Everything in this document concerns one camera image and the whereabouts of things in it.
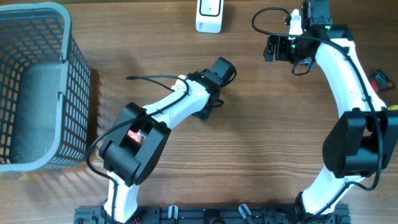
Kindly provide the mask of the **red small carton box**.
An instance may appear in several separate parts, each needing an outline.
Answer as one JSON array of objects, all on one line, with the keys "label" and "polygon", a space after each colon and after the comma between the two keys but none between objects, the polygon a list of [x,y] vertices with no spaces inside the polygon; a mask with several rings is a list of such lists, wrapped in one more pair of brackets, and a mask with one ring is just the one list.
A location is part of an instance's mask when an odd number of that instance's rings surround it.
[{"label": "red small carton box", "polygon": [[146,140],[146,137],[143,135],[142,131],[134,132],[132,130],[129,130],[127,132],[127,136],[139,144],[143,144]]}]

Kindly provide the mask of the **black red snack packet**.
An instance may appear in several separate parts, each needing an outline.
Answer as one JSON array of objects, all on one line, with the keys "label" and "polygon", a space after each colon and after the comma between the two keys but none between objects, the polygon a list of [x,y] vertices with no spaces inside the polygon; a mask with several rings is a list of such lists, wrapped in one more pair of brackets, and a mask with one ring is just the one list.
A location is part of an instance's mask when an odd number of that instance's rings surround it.
[{"label": "black red snack packet", "polygon": [[381,69],[377,69],[373,72],[370,76],[369,82],[376,93],[390,90],[395,87],[394,82]]}]

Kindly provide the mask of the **yellow drink bottle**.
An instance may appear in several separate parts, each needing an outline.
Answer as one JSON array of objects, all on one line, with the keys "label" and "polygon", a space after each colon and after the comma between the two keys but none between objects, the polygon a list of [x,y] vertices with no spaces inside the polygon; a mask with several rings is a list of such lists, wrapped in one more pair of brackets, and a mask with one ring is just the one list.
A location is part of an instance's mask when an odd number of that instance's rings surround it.
[{"label": "yellow drink bottle", "polygon": [[388,110],[398,110],[398,105],[391,105],[388,107]]}]

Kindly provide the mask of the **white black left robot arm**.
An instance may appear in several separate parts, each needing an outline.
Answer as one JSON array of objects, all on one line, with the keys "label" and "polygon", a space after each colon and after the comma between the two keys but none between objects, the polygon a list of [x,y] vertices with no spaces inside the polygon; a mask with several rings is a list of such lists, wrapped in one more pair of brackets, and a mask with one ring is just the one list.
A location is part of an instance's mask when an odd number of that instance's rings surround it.
[{"label": "white black left robot arm", "polygon": [[171,94],[160,101],[122,109],[99,149],[109,179],[101,214],[106,223],[133,217],[139,186],[157,165],[171,130],[189,116],[207,120],[213,108],[223,105],[220,91],[236,74],[235,66],[220,57],[210,69],[175,77]]}]

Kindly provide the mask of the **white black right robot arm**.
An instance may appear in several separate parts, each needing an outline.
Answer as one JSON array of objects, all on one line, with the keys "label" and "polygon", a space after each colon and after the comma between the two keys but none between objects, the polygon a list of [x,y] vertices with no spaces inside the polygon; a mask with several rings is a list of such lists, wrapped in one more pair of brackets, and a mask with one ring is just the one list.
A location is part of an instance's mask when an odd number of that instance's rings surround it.
[{"label": "white black right robot arm", "polygon": [[367,177],[379,182],[397,143],[397,111],[388,109],[372,88],[350,29],[333,23],[328,1],[304,1],[300,9],[286,13],[285,24],[288,34],[268,33],[265,60],[318,65],[339,116],[323,142],[323,169],[298,194],[287,217],[292,223],[336,220],[336,205],[350,188]]}]

